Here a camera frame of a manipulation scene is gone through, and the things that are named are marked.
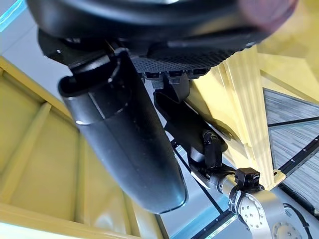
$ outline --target mesh vent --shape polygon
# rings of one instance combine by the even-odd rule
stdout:
[[[285,209],[285,212],[286,212],[286,215],[291,218],[292,214],[287,209]]]
[[[139,57],[132,62],[137,72],[180,71],[217,66],[234,54],[234,51],[210,51],[205,54],[176,54],[157,58]]]

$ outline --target wooden beam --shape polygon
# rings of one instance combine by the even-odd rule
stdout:
[[[286,176],[284,173],[282,173],[279,169],[274,170],[274,180],[275,180],[274,187],[281,184],[285,179],[286,179]]]
[[[64,104],[50,94],[47,90],[29,78],[26,74],[20,71],[16,66],[9,63],[3,56],[0,56],[0,68],[12,75],[18,82],[22,83],[24,86],[35,92],[45,101],[49,102],[52,106],[57,108],[63,114],[71,118],[70,112],[64,106]]]
[[[288,96],[292,96],[292,97],[298,98],[300,100],[305,100],[302,97],[292,93],[288,89],[285,89],[284,87],[282,87],[282,86],[276,84],[275,82],[269,80],[268,78],[263,76],[263,72],[261,72],[261,79],[262,79],[263,88],[266,88],[266,89],[269,89],[269,90],[272,90],[272,91],[276,91],[276,92],[279,92],[279,93],[282,93],[282,94],[285,94],[285,95],[288,95]]]
[[[261,75],[299,98],[319,104],[319,82],[306,59],[258,53]]]
[[[252,47],[225,60],[193,81],[188,102],[219,130],[228,144],[224,153],[236,167],[261,172],[261,184],[273,188],[264,94],[257,58]]]
[[[3,203],[0,203],[0,216],[2,223],[75,238],[139,239],[139,237],[105,231],[103,229],[43,215]]]
[[[90,225],[88,208],[87,168],[88,168],[88,144],[83,135],[79,135],[79,163],[77,175],[77,196],[75,204],[75,221]]]
[[[163,239],[155,215],[142,209],[127,195],[124,197],[132,234],[141,238]]]
[[[10,203],[12,195],[21,180],[34,144],[41,132],[47,116],[49,115],[50,109],[51,104],[48,102],[44,103],[40,107],[40,110],[32,121],[29,129],[10,158],[8,166],[2,176],[2,190],[0,196],[2,202]]]

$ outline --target black plastic housing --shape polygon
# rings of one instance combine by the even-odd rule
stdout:
[[[182,206],[187,189],[171,144],[127,52],[59,92],[77,127],[120,187],[160,214]]]

